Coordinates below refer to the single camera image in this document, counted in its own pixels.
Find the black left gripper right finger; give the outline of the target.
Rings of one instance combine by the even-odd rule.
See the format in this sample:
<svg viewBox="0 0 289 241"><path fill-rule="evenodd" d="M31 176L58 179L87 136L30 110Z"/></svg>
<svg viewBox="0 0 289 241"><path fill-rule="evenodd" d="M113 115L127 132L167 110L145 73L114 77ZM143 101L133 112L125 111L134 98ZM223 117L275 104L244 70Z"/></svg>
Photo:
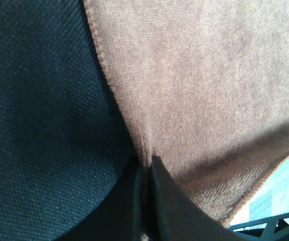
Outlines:
<svg viewBox="0 0 289 241"><path fill-rule="evenodd" d="M152 240L237 240L174 182L158 156L148 173L148 235Z"/></svg>

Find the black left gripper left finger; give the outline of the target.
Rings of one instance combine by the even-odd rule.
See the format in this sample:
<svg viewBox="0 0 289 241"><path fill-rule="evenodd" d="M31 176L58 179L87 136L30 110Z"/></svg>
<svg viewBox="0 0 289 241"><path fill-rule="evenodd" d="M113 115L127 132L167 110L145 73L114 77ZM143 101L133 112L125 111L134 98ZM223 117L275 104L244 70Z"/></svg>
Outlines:
<svg viewBox="0 0 289 241"><path fill-rule="evenodd" d="M141 240L142 182L142 166L132 157L100 205L57 240Z"/></svg>

